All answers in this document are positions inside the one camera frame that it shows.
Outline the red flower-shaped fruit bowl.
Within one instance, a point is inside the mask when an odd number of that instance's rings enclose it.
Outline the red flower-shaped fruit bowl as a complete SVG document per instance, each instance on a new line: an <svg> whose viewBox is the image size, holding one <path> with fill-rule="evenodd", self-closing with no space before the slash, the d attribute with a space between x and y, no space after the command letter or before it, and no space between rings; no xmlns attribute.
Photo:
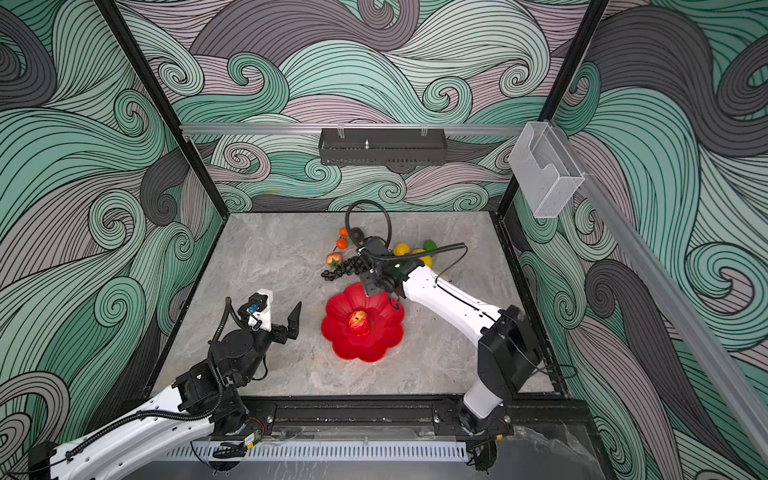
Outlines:
<svg viewBox="0 0 768 480"><path fill-rule="evenodd" d="M375 363L403 340L405 313L387 293L369 297L355 283L327 302L321 333L340 359Z"/></svg>

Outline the red apple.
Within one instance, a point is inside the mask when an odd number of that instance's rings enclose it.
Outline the red apple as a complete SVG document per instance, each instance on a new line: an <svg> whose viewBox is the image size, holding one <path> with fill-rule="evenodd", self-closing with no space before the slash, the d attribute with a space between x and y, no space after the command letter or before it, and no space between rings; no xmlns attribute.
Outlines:
<svg viewBox="0 0 768 480"><path fill-rule="evenodd" d="M348 319L348 327L353 335L368 335L371 331L371 323L368 314L363 310L353 312Z"/></svg>

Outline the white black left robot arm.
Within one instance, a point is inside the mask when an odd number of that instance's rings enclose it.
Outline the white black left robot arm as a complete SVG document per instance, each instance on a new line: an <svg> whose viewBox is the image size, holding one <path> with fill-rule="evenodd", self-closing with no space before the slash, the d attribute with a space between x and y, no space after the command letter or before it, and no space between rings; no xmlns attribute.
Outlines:
<svg viewBox="0 0 768 480"><path fill-rule="evenodd" d="M268 322L269 300L224 306L204 360L133 411L64 444L46 441L29 453L27 479L120 479L160 455L210 435L246 435L258 424L239 390L256 380L274 344L299 336L302 306L284 325Z"/></svg>

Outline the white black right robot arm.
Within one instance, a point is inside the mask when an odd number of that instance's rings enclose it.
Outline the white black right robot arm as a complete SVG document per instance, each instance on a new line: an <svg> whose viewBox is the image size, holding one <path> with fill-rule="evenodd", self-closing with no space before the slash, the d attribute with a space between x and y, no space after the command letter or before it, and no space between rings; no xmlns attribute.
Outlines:
<svg viewBox="0 0 768 480"><path fill-rule="evenodd" d="M458 407L462 428L472 435L487 429L493 411L515 400L543 362L537 335L523 310L481 301L420 261L396 260L388 266L370 266L360 279L367 296L395 294L419 304L476 347L476 380Z"/></svg>

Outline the small wrinkled yellow fruit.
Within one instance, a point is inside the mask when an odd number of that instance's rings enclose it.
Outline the small wrinkled yellow fruit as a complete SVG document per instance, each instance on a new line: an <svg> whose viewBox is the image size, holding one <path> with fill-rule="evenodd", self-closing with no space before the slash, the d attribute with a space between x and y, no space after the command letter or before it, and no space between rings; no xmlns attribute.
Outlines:
<svg viewBox="0 0 768 480"><path fill-rule="evenodd" d="M410 253L411 253L411 249L410 249L410 247L409 247L407 244L405 244L405 243L399 243L399 244L397 244L397 245L396 245L396 247L395 247L395 249L394 249L394 254L395 254L397 257L402 257L402 256L405 256L405 255L407 255L407 254L410 254Z"/></svg>

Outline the dark brown passion fruit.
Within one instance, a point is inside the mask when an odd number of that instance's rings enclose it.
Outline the dark brown passion fruit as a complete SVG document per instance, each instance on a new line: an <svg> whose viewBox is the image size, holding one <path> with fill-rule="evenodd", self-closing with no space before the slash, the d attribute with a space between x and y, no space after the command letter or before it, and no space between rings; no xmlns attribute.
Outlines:
<svg viewBox="0 0 768 480"><path fill-rule="evenodd" d="M365 238L363 231L358 227L353 227L349 230L349 238L355 242L362 242Z"/></svg>

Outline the small peach fruit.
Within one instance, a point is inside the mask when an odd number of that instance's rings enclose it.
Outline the small peach fruit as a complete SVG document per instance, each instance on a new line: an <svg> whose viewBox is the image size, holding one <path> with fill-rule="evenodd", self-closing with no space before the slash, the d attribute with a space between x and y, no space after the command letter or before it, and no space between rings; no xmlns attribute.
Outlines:
<svg viewBox="0 0 768 480"><path fill-rule="evenodd" d="M329 254L326 258L326 264L329 269L333 270L341 266L343 263L343 256L341 253L332 253Z"/></svg>

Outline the dark purple grape bunch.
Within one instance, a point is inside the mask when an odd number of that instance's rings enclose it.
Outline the dark purple grape bunch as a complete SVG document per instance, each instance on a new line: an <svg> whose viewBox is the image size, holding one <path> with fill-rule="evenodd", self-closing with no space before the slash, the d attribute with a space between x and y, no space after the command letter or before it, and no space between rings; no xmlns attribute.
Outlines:
<svg viewBox="0 0 768 480"><path fill-rule="evenodd" d="M360 257L350 257L343 259L343 263L336 269L327 269L321 272L321 277L326 281L335 281L344 276L360 275L367 270L367 267Z"/></svg>

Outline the black perforated wall tray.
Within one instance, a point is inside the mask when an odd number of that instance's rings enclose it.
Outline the black perforated wall tray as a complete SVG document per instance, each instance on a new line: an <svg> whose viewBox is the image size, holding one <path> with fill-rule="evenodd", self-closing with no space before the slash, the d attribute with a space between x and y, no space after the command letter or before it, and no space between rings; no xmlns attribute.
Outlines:
<svg viewBox="0 0 768 480"><path fill-rule="evenodd" d="M405 171L416 166L442 165L448 143L443 130L336 130L323 129L318 149L329 166L384 166Z"/></svg>

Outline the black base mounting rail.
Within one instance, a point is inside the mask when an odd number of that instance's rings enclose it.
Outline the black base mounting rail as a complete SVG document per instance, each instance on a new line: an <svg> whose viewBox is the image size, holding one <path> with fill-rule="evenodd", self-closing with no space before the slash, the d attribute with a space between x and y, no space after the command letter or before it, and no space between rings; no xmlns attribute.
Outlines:
<svg viewBox="0 0 768 480"><path fill-rule="evenodd" d="M564 425L581 421L581 401L556 395L523 394L474 417L462 397L451 394L362 396L245 396L246 427L269 435L328 428L353 430L406 427L438 437L488 437L509 434L515 426Z"/></svg>

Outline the clear plastic wall bin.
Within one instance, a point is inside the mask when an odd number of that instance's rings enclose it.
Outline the clear plastic wall bin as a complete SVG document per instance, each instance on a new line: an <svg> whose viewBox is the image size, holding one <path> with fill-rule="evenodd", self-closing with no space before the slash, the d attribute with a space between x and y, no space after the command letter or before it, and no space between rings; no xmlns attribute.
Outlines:
<svg viewBox="0 0 768 480"><path fill-rule="evenodd" d="M556 218L584 181L565 132L550 122L528 122L508 157L534 218Z"/></svg>

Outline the aluminium wall rail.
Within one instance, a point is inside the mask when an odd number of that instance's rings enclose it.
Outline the aluminium wall rail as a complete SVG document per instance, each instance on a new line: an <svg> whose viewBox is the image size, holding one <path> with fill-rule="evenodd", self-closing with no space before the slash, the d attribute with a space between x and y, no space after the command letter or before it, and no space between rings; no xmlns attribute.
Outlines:
<svg viewBox="0 0 768 480"><path fill-rule="evenodd" d="M323 129L336 130L343 135L347 130L443 130L447 136L511 136L520 134L524 124L395 124L395 123L182 123L179 128L185 136L195 135L319 135Z"/></svg>

